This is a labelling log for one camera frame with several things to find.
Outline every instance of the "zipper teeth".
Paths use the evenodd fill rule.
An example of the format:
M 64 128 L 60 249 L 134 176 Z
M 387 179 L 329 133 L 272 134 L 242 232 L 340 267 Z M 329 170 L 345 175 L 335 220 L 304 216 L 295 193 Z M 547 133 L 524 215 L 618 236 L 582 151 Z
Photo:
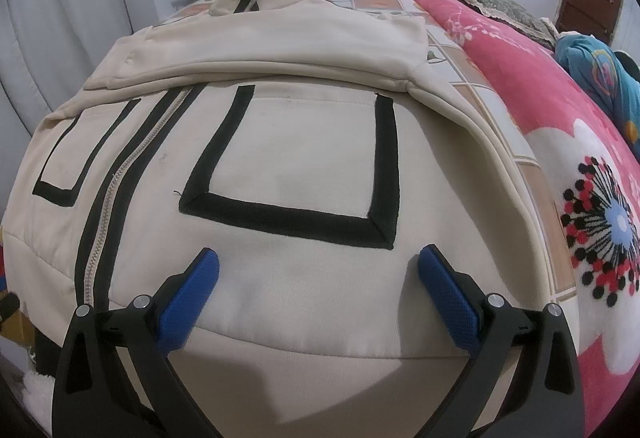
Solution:
M 189 95 L 193 86 L 180 92 L 178 97 L 174 100 L 171 107 L 164 112 L 162 118 L 154 126 L 151 132 L 140 143 L 136 150 L 129 155 L 129 157 L 122 163 L 118 170 L 113 174 L 106 194 L 104 195 L 104 202 L 102 203 L 102 211 L 100 212 L 100 222 L 98 222 L 97 237 L 94 241 L 91 254 L 84 270 L 84 302 L 87 304 L 94 304 L 94 280 L 95 273 L 97 271 L 97 264 L 104 248 L 104 242 L 107 238 L 107 230 L 109 228 L 109 220 L 111 219 L 111 210 L 113 209 L 113 201 L 115 199 L 115 193 L 118 189 L 120 179 L 131 166 L 134 160 L 142 153 L 151 141 L 158 135 L 158 132 L 164 127 L 172 114 L 180 107 L 184 102 L 184 99 Z

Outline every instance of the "tiled pattern sheet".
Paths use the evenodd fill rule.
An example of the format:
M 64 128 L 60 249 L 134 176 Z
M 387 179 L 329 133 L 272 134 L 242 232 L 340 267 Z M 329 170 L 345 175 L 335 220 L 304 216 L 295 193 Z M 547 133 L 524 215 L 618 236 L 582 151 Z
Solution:
M 200 0 L 178 11 L 166 22 L 199 14 L 208 10 L 214 0 Z M 569 250 L 559 221 L 551 190 L 536 161 L 533 151 L 514 123 L 507 107 L 489 84 L 476 64 L 464 50 L 452 41 L 438 23 L 414 0 L 327 0 L 338 6 L 353 8 L 370 14 L 386 12 L 392 15 L 423 17 L 429 39 L 428 62 L 446 81 L 484 117 L 494 129 L 504 147 L 518 165 L 529 190 L 529 210 L 534 216 L 537 229 L 546 243 L 546 265 L 548 267 L 549 297 L 562 305 L 574 341 L 577 333 L 578 305 L 575 292 L 574 273 L 570 265 Z

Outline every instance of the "blue gripper pad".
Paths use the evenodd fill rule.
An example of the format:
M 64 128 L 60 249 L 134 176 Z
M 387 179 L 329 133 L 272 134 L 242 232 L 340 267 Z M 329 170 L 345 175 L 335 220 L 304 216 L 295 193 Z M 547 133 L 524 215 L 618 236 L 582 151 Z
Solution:
M 203 249 L 189 269 L 189 275 L 158 319 L 158 350 L 167 355 L 184 346 L 193 325 L 213 291 L 220 273 L 218 255 Z
M 456 346 L 474 357 L 480 349 L 478 314 L 433 250 L 418 256 L 418 276 L 425 285 Z

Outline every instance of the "gray curtain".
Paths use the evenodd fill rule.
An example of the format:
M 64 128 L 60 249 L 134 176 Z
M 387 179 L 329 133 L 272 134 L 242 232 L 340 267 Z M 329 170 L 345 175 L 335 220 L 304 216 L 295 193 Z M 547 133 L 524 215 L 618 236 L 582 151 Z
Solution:
M 0 216 L 42 117 L 131 33 L 124 0 L 0 0 Z

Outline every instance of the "pink blanket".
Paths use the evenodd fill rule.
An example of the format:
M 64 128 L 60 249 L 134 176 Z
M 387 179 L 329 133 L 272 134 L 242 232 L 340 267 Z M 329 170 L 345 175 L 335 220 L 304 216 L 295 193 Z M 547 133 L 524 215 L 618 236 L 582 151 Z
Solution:
M 640 165 L 551 52 L 456 0 L 414 1 L 491 82 L 551 187 L 575 277 L 588 436 L 640 363 Z

